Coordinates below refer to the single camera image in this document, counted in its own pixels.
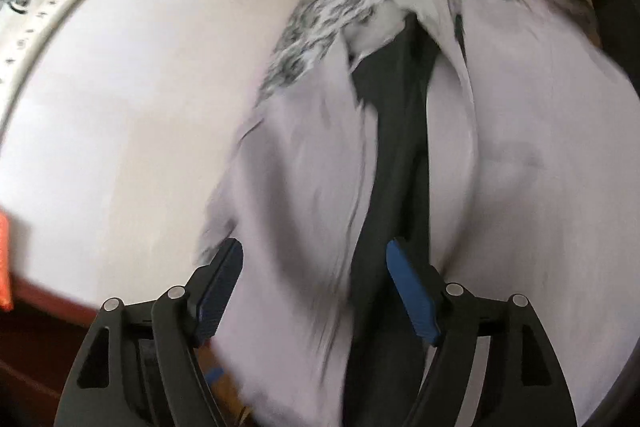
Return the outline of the light grey zip jacket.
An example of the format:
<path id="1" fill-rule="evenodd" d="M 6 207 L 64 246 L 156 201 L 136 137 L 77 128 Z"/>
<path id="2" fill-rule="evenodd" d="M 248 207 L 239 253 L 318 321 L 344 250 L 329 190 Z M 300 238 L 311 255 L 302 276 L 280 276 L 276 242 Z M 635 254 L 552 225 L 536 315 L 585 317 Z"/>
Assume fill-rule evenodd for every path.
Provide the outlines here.
<path id="1" fill-rule="evenodd" d="M 228 237 L 215 347 L 262 425 L 406 418 L 425 355 L 393 239 L 532 300 L 588 423 L 639 339 L 638 95 L 543 1 L 383 0 L 243 124 L 203 245 Z"/>

